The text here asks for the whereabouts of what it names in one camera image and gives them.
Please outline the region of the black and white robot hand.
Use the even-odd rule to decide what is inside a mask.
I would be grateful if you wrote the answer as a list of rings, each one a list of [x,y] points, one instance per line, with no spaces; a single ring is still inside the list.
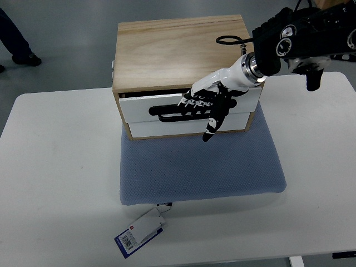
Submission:
[[[221,68],[195,82],[177,104],[183,115],[210,110],[203,141],[209,141],[223,124],[229,114],[231,97],[243,95],[253,87],[254,81],[247,77],[249,59],[253,56],[253,53],[245,54],[231,67]]]

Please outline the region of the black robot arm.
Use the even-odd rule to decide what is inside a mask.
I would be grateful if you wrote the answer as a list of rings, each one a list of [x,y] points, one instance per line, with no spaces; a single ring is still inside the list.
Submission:
[[[306,89],[315,91],[330,61],[355,61],[355,1],[327,9],[283,8],[255,28],[252,38],[227,35],[216,39],[222,45],[248,42],[254,46],[254,53],[242,64],[248,77],[273,76],[285,61],[290,72],[306,76]]]

